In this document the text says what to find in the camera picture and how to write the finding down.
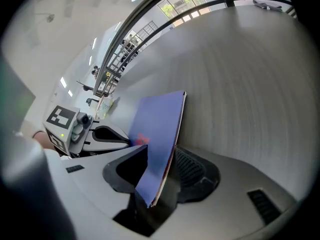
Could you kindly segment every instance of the ceiling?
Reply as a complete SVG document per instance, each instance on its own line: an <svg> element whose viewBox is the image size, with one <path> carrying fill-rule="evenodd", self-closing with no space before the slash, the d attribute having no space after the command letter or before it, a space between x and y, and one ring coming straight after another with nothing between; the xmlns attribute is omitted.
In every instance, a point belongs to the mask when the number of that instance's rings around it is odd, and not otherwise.
<svg viewBox="0 0 320 240"><path fill-rule="evenodd" d="M1 42L13 70L36 96L26 119L42 118L64 71L95 37L125 20L137 0L26 0ZM47 22L49 14L54 20Z"/></svg>

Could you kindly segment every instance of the railing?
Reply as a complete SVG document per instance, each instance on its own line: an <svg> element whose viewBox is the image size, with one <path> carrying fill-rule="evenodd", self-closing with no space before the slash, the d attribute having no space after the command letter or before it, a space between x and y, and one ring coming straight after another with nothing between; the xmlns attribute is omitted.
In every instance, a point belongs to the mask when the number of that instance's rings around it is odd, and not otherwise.
<svg viewBox="0 0 320 240"><path fill-rule="evenodd" d="M110 72L110 70L108 70L107 65L108 65L108 63L109 63L109 61L110 61L110 59L112 57L112 54L117 49L118 45L123 40L124 36L132 29L133 25L148 10L150 10L154 5L158 4L160 1L161 0L144 0L144 1L142 1L138 5L138 7L129 15L129 17L125 20L125 22L122 24L122 26L118 30L117 35L112 40L112 43L111 43L110 47L108 48L108 50L107 50L107 52L105 54L104 60L102 62L101 68L99 70L99 74L97 76L96 84L94 86L94 90L93 90L94 94L96 94L96 92L97 92L97 90L98 90L98 88L99 88L99 86L101 84L102 76L104 74L106 74L107 71ZM176 17L170 19L165 24L163 24L162 26L158 27L147 38L145 38L138 46L136 46L135 49L133 49L130 54L127 55L127 57L123 60L122 64L117 68L116 72L114 72L115 74L112 74L112 76L109 78L108 82L105 84L102 93L106 90L107 86L110 85L110 88L111 88L115 78L119 77L119 73L120 73L121 69L123 68L124 65L126 65L126 63L128 63L130 61L132 56L134 54L136 54L139 51L139 49L146 42L148 42L151 38L153 38L160 31L164 30L169 25L173 24L175 21L181 19L182 17L185 17L186 15L189 15L189 14L191 14L191 13L197 11L197 10L201 10L203 8L214 6L214 5L218 5L218 4L226 4L227 7L232 7L232 6L235 6L234 1L238 1L238 0L214 0L214 1L209 1L209 2L206 2L206 3L200 4L200 5L197 5L197 6L193 7L193 8L191 8L191 9L188 9L188 10L178 14ZM284 3L284 4L288 4L288 5L292 6L291 1L287 1L287 0L270 0L270 1L280 2L280 3Z"/></svg>
<svg viewBox="0 0 320 240"><path fill-rule="evenodd" d="M156 24L154 24L153 21L149 22L147 25L145 25L142 29L140 29L135 35L133 35L129 40L125 40L126 43L123 44L120 51L115 54L115 57L113 58L112 62L108 64L108 67L112 70L119 69L119 64L131 53L133 50L133 47L136 47L139 45L139 43L143 42L143 40L148 37L152 32L157 30Z"/></svg>

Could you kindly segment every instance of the blue folder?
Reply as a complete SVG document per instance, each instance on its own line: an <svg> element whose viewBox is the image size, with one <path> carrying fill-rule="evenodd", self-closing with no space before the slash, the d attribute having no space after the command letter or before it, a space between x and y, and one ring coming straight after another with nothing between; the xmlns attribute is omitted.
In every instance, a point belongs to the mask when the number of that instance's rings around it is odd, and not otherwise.
<svg viewBox="0 0 320 240"><path fill-rule="evenodd" d="M135 188L147 207L150 207L160 190L176 144L184 94L181 90L141 98L129 131L134 146L148 145L147 168Z"/></svg>

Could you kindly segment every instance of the black vent grille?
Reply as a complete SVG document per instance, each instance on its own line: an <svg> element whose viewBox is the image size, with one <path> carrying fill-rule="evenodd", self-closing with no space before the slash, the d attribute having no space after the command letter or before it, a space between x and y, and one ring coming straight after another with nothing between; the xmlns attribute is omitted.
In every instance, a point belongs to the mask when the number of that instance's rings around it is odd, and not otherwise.
<svg viewBox="0 0 320 240"><path fill-rule="evenodd" d="M205 168L196 160L175 150L176 167L182 188L188 188L199 182L205 175Z"/></svg>
<svg viewBox="0 0 320 240"><path fill-rule="evenodd" d="M280 216L281 213L278 208L262 190L250 191L247 194L266 225Z"/></svg>

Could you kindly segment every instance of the black slot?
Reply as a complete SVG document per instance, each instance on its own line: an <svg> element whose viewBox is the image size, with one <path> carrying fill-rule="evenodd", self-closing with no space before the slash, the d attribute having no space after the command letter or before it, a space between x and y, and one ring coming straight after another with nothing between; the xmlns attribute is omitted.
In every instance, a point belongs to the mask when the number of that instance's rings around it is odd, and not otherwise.
<svg viewBox="0 0 320 240"><path fill-rule="evenodd" d="M136 213L135 194L130 194L128 207L121 210L113 220L138 234L150 237L155 230Z"/></svg>
<svg viewBox="0 0 320 240"><path fill-rule="evenodd" d="M267 195L260 189L247 193L253 205L266 225L273 222L281 214L279 209L271 202Z"/></svg>
<svg viewBox="0 0 320 240"><path fill-rule="evenodd" d="M148 165L148 149L131 156L116 167L116 173L136 187Z"/></svg>
<svg viewBox="0 0 320 240"><path fill-rule="evenodd" d="M114 134L113 131L111 131L107 127L98 127L94 130L95 137L99 140L113 140L113 141L120 141L121 138Z"/></svg>
<svg viewBox="0 0 320 240"><path fill-rule="evenodd" d="M65 168L68 174L84 169L82 165L75 165L72 167Z"/></svg>

